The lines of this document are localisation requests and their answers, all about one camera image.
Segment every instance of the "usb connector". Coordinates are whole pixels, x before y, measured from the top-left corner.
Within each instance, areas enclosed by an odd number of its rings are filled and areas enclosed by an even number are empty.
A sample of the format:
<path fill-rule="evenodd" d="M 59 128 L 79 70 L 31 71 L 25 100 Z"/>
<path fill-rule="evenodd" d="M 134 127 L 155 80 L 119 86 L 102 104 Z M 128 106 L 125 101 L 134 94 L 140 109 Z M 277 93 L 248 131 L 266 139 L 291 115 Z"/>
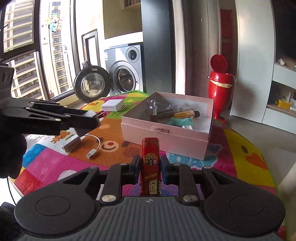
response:
<path fill-rule="evenodd" d="M 92 158 L 98 151 L 96 149 L 92 149 L 87 155 L 86 157 L 88 159 Z"/>

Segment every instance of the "white small box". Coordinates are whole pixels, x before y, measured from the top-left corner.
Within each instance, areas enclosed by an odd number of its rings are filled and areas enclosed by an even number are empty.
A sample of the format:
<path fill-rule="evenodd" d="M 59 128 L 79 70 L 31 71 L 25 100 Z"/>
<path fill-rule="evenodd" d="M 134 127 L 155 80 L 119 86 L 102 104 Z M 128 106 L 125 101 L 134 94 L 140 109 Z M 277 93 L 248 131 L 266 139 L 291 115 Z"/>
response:
<path fill-rule="evenodd" d="M 120 111 L 123 107 L 123 99 L 111 99 L 102 104 L 103 111 Z"/>

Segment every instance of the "window frame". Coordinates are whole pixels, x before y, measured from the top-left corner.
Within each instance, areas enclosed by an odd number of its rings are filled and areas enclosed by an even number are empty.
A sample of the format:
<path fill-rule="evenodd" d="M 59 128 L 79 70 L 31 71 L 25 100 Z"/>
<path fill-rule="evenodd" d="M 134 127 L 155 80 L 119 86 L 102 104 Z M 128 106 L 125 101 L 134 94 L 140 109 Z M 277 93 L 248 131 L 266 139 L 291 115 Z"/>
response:
<path fill-rule="evenodd" d="M 52 99 L 50 98 L 48 86 L 46 83 L 45 72 L 44 72 L 44 63 L 43 63 L 42 54 L 41 54 L 40 21 L 39 21 L 40 2 L 41 0 L 34 0 L 33 2 L 33 16 L 32 16 L 33 43 L 4 52 L 4 42 L 3 42 L 4 31 L 0 31 L 0 63 L 7 63 L 15 58 L 21 57 L 29 53 L 36 52 L 37 62 L 35 63 L 35 65 L 38 66 L 40 83 L 45 95 L 45 100 L 57 102 L 68 96 L 73 95 L 74 90 L 72 89 L 64 92 L 63 94 L 55 96 Z M 4 20 L 5 20 L 5 12 L 6 12 L 7 4 L 3 6 L 0 13 L 0 29 L 4 29 Z M 72 53 L 74 58 L 75 73 L 78 74 L 80 71 L 80 64 L 79 64 L 77 35 L 76 35 L 75 5 L 76 5 L 76 0 L 70 0 L 70 29 L 71 29 Z"/>

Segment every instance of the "cartoon bear print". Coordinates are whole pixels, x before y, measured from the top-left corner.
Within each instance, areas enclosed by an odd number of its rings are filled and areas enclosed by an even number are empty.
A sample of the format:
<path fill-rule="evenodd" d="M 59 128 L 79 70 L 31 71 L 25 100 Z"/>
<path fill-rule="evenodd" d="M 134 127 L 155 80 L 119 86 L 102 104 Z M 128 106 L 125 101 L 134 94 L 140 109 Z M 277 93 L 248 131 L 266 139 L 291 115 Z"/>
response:
<path fill-rule="evenodd" d="M 54 138 L 52 138 L 50 142 L 53 142 L 54 144 L 56 144 L 57 141 L 64 139 L 67 135 L 70 135 L 70 134 L 71 132 L 69 131 L 61 131 L 60 134 L 58 136 L 54 136 Z"/>

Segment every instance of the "smiley face print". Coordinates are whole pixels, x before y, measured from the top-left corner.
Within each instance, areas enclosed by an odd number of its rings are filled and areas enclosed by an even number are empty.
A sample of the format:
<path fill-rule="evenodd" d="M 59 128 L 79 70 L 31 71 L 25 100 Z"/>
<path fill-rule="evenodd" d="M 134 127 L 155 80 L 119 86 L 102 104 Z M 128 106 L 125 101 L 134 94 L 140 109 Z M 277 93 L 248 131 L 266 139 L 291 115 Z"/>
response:
<path fill-rule="evenodd" d="M 100 145 L 100 150 L 105 152 L 113 152 L 116 151 L 119 147 L 119 144 L 115 141 L 104 141 Z"/>

